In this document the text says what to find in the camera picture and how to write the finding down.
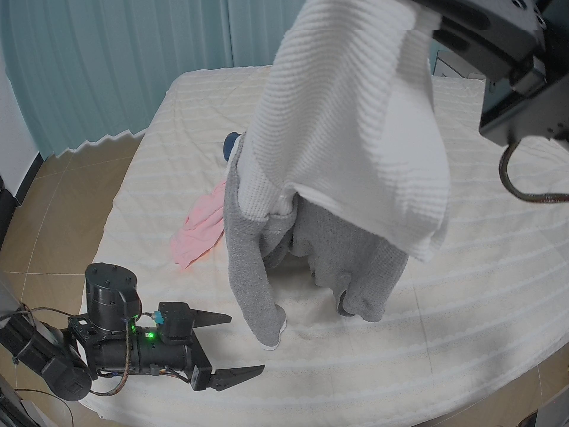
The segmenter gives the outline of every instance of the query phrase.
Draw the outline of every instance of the blue connector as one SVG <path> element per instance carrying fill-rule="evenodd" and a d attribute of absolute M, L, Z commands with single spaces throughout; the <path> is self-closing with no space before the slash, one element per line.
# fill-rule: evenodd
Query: blue connector
<path fill-rule="evenodd" d="M 159 311 L 155 311 L 152 317 L 156 324 L 164 324 L 164 318 L 162 318 L 162 313 Z"/>

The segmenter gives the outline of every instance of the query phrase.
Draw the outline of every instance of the white bed sheet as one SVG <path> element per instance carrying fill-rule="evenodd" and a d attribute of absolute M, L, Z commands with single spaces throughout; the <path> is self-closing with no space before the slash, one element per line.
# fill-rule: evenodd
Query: white bed sheet
<path fill-rule="evenodd" d="M 168 241 L 197 197 L 221 179 L 223 140 L 247 128 L 268 71 L 176 79 L 95 257 L 137 275 L 145 310 L 184 301 L 231 315 L 231 324 L 196 332 L 214 368 L 263 363 L 265 372 L 220 393 L 133 376 L 120 394 L 89 395 L 86 406 L 136 426 L 410 426 L 483 398 L 569 341 L 569 207 L 510 196 L 497 175 L 502 149 L 477 131 L 483 83 L 436 77 L 452 174 L 444 248 L 429 264 L 409 261 L 378 324 L 338 316 L 331 291 L 312 283 L 304 261 L 286 260 L 271 284 L 288 327 L 276 351 L 263 351 L 231 293 L 224 239 L 187 270 L 172 261 Z M 569 154 L 531 138 L 510 175 L 526 191 L 566 191 Z"/>

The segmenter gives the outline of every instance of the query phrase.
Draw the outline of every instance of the gray fabric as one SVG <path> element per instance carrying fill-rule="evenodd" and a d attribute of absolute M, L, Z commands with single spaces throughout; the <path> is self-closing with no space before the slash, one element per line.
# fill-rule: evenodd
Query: gray fabric
<path fill-rule="evenodd" d="M 308 257 L 315 283 L 332 289 L 340 315 L 379 321 L 408 255 L 298 195 L 288 215 L 246 216 L 237 202 L 243 141 L 225 185 L 224 224 L 229 283 L 253 334 L 269 347 L 279 342 L 285 312 L 274 303 L 266 268 L 276 267 L 288 251 Z"/>

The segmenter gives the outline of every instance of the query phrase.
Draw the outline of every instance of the pink garment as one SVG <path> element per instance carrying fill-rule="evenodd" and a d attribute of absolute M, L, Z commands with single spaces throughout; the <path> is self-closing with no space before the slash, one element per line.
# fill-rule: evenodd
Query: pink garment
<path fill-rule="evenodd" d="M 174 262 L 184 269 L 213 247 L 223 234 L 225 179 L 198 198 L 184 225 L 170 239 Z"/>

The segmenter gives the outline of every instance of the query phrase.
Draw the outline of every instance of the floor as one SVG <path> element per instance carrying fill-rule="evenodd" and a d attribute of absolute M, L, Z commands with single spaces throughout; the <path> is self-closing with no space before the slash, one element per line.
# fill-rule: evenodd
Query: floor
<path fill-rule="evenodd" d="M 14 293 L 29 307 L 49 306 L 77 312 L 85 267 L 93 260 L 113 198 L 140 138 L 108 139 L 97 146 L 51 157 L 41 167 L 16 210 L 0 250 L 0 270 Z M 38 318 L 65 327 L 66 318 L 39 312 Z M 569 384 L 569 345 L 506 387 L 466 409 L 421 424 L 421 427 L 514 427 L 526 415 Z M 0 374 L 17 388 L 48 391 L 44 381 L 24 365 L 15 366 L 0 347 Z M 22 392 L 61 427 L 71 425 L 58 400 Z M 75 425 L 118 427 L 101 420 L 78 402 L 69 403 Z"/>

